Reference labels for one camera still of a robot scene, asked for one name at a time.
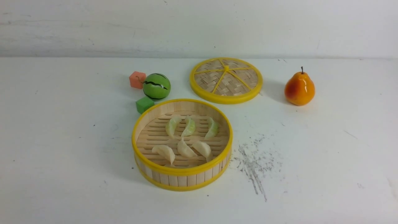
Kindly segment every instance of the green ball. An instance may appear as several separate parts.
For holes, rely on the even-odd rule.
[[[160,73],[150,74],[143,84],[144,94],[153,101],[160,101],[166,98],[171,88],[169,79]]]

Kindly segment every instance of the pink cube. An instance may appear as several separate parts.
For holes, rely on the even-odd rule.
[[[142,83],[146,79],[146,74],[142,72],[133,72],[130,77],[130,86],[133,88],[142,89]]]

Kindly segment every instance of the white wall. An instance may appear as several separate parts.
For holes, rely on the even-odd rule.
[[[398,0],[1,0],[0,56],[398,58]]]

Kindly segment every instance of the pear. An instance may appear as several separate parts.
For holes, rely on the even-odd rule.
[[[309,103],[315,96],[315,85],[301,66],[301,72],[297,72],[286,83],[285,97],[288,102],[303,106]]]

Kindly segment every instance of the bamboo steamer lid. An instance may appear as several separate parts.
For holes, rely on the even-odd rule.
[[[201,98],[219,104],[238,104],[254,98],[263,78],[250,63],[228,57],[212,58],[197,64],[189,81]]]

